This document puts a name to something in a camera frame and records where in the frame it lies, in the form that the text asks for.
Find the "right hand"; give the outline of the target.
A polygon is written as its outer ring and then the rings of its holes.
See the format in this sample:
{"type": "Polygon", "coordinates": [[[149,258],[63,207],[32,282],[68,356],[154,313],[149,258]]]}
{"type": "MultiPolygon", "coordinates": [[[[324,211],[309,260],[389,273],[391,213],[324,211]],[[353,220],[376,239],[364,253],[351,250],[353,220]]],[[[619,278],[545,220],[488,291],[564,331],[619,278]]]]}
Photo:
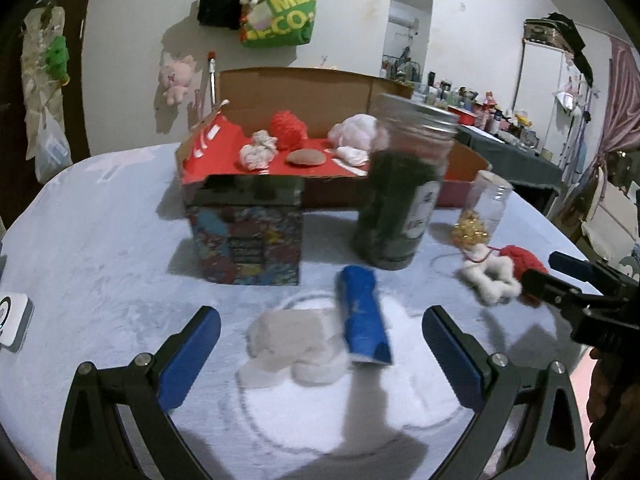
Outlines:
{"type": "Polygon", "coordinates": [[[639,478],[639,386],[624,393],[605,374],[602,353],[592,348],[596,361],[587,401],[589,437],[593,444],[593,479],[639,478]]]}

